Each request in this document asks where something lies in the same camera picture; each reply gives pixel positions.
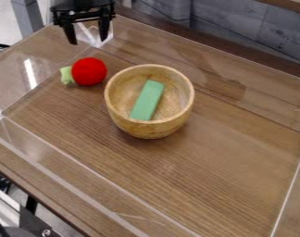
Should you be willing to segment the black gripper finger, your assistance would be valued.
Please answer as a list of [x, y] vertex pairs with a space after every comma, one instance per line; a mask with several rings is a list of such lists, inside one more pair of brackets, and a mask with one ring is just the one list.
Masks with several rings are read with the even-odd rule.
[[76, 45], [75, 28], [74, 28], [72, 23], [67, 20], [63, 20], [60, 22], [60, 27], [64, 31], [64, 34], [66, 34], [70, 44]]
[[111, 21], [110, 16], [102, 17], [98, 21], [100, 41], [104, 41], [109, 37], [110, 21]]

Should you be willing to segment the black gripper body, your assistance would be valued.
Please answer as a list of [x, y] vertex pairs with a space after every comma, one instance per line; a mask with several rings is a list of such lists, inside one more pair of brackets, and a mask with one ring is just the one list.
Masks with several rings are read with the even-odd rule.
[[110, 22], [115, 0], [52, 0], [50, 11], [55, 25], [96, 19]]

